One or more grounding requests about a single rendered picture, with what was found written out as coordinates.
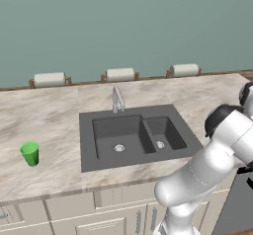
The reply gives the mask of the cream cupboard door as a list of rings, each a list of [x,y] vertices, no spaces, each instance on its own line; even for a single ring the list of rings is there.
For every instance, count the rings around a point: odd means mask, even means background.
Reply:
[[[157,197],[156,200],[166,207],[166,213],[163,220],[154,227],[152,235],[201,235],[192,224],[192,219],[205,198],[204,195],[200,195],[192,200],[176,204]]]
[[[100,213],[52,221],[55,235],[136,235],[136,213],[141,211],[143,235],[146,205],[136,205]]]

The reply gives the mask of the dark grey dishwasher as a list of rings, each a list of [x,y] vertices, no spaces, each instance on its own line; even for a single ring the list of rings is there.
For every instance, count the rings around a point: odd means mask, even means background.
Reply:
[[[212,235],[253,228],[253,172],[239,169]]]

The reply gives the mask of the silver tap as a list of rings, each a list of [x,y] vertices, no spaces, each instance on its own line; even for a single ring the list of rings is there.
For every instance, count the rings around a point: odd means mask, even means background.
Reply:
[[[116,114],[118,110],[121,110],[123,112],[125,108],[126,103],[123,99],[121,91],[117,86],[115,86],[113,89],[113,113]]]

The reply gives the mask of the cream drawer front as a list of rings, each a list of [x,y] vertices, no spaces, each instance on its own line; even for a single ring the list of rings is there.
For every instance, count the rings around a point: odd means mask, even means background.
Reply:
[[[0,226],[18,224],[24,221],[21,210],[16,204],[0,206],[0,215],[3,214],[8,214],[8,217],[0,219]]]
[[[95,210],[92,193],[50,198],[45,202],[52,220],[82,216]]]

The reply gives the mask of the white cushioned chair back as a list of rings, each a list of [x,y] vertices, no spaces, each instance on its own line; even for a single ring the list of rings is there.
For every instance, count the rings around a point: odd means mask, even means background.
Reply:
[[[64,72],[41,73],[35,74],[34,78],[29,80],[29,84],[32,89],[62,87],[70,86],[72,80]]]
[[[166,72],[167,78],[180,78],[180,77],[191,77],[200,76],[202,68],[196,64],[174,64]]]
[[[136,81],[139,74],[133,68],[107,69],[101,75],[101,82],[127,82]]]

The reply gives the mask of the dark grey double sink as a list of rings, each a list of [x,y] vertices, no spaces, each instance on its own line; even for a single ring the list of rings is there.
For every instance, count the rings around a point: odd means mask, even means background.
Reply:
[[[79,115],[81,171],[193,156],[202,148],[173,105]]]

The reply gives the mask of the green cup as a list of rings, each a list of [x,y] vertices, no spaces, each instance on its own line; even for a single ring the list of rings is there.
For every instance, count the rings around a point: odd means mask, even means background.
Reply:
[[[29,166],[34,167],[39,163],[39,145],[36,142],[26,142],[20,152]]]

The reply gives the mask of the cream false drawer panel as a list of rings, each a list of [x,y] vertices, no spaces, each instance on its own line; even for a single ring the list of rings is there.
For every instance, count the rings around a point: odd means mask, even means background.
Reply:
[[[95,207],[107,207],[154,198],[155,183],[119,187],[94,192]]]

